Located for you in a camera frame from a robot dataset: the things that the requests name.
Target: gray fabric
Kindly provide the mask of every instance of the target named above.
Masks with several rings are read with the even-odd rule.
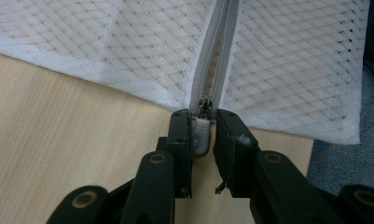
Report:
[[[368,18],[362,88],[361,144],[313,144],[307,178],[314,186],[334,194],[351,184],[374,188],[374,1]]]

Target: light wood surface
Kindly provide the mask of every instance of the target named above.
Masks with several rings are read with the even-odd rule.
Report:
[[[170,115],[127,93],[0,55],[0,224],[46,223],[73,189],[110,191],[134,178],[140,159],[167,135]],[[311,139],[252,132],[262,149],[283,152],[306,174]],[[214,194],[220,183],[212,152],[195,159],[194,197],[176,200],[175,223],[253,223],[248,200]]]

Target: zipper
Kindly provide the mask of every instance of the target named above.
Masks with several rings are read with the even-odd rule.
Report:
[[[201,48],[195,77],[192,84],[191,101],[189,111],[192,117],[215,119],[216,110],[219,106],[222,88],[228,69],[230,46],[232,44],[236,20],[238,14],[239,0],[219,0],[215,5],[215,11],[210,21],[207,35]],[[219,55],[215,69],[215,77],[209,96],[205,96],[205,87],[209,69],[214,58],[216,45],[221,35]],[[208,115],[201,112],[201,104],[211,104]]]

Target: zipper pull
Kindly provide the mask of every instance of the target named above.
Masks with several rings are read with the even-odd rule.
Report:
[[[195,119],[193,133],[197,144],[193,150],[195,156],[205,155],[210,146],[210,117],[213,109],[213,102],[206,97],[199,101],[199,115]]]

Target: white mesh fabric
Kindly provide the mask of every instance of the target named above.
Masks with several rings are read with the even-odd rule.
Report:
[[[185,108],[214,3],[0,0],[0,53]]]
[[[250,126],[359,142],[368,1],[242,0],[220,108]]]

